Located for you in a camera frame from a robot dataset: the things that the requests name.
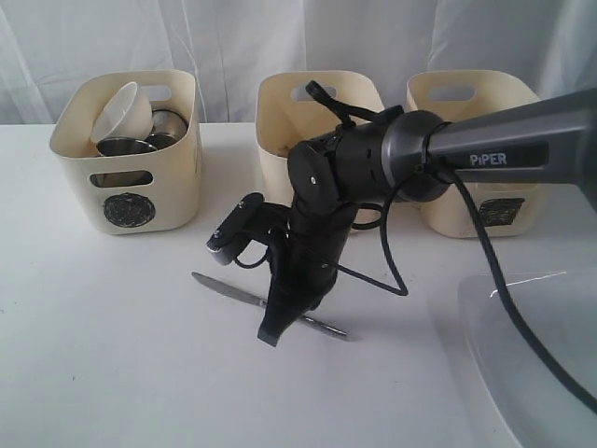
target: metal knife blade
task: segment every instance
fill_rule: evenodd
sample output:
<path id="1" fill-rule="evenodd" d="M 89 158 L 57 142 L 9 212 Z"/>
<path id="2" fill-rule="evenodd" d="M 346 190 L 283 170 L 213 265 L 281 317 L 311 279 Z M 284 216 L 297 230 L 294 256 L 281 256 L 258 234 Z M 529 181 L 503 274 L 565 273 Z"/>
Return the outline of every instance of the metal knife blade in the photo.
<path id="1" fill-rule="evenodd" d="M 205 287 L 209 287 L 211 290 L 219 292 L 223 296 L 230 297 L 231 299 L 260 306 L 261 308 L 264 308 L 267 303 L 267 301 L 254 294 L 243 291 L 242 289 L 238 289 L 237 287 L 233 287 L 224 282 L 220 282 L 219 280 L 215 280 L 214 278 L 203 275 L 202 273 L 191 273 L 191 275 Z"/>

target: white cup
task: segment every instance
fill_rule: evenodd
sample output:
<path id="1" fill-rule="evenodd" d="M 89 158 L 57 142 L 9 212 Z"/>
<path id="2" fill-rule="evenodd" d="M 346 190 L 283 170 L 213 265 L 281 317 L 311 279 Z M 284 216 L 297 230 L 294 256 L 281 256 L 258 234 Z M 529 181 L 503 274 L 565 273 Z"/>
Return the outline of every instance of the white cup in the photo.
<path id="1" fill-rule="evenodd" d="M 98 143 L 107 137 L 145 140 L 151 133 L 151 103 L 139 84 L 132 81 L 120 88 L 95 120 L 90 140 Z"/>

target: white curtain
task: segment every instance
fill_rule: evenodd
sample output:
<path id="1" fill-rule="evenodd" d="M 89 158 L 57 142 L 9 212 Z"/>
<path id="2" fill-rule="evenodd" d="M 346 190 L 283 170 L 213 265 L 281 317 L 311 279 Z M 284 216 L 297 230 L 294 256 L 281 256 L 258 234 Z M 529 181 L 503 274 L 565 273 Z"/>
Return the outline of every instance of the white curtain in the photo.
<path id="1" fill-rule="evenodd" d="M 201 121 L 250 121 L 257 86 L 346 69 L 403 103 L 426 70 L 495 69 L 548 98 L 597 86 L 594 0 L 0 0 L 0 123 L 55 122 L 98 75 L 178 68 Z"/>

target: white table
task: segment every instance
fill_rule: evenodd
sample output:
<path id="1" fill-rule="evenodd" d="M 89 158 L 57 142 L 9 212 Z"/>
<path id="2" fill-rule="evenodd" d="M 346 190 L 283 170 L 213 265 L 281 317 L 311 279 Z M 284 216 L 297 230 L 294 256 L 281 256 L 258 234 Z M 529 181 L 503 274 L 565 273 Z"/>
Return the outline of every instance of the white table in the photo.
<path id="1" fill-rule="evenodd" d="M 51 131 L 0 127 L 0 446 L 516 446 L 459 321 L 458 283 L 488 271 L 476 241 L 396 206 L 391 245 L 410 296 L 341 275 L 314 315 L 360 340 L 295 325 L 272 349 L 256 338 L 259 309 L 190 276 L 267 291 L 266 266 L 222 267 L 204 249 L 259 188 L 253 125 L 201 126 L 192 222 L 119 237 L 87 222 Z M 551 198 L 535 229 L 496 242 L 507 272 L 597 265 L 597 216 L 575 188 Z M 390 281 L 375 231 L 351 236 L 342 261 Z"/>

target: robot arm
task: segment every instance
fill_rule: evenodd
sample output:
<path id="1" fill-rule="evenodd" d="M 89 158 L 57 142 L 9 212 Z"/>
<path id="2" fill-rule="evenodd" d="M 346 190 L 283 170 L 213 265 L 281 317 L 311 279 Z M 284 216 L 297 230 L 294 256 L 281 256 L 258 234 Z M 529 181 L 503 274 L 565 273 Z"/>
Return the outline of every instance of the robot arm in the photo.
<path id="1" fill-rule="evenodd" d="M 207 243 L 222 264 L 251 239 L 268 247 L 271 285 L 257 337 L 270 345 L 334 286 L 359 204 L 394 192 L 398 201 L 432 201 L 450 182 L 438 166 L 467 182 L 576 184 L 597 211 L 597 89 L 453 124 L 392 108 L 354 126 L 348 116 L 361 109 L 319 100 L 342 124 L 291 150 L 292 206 L 252 193 Z"/>

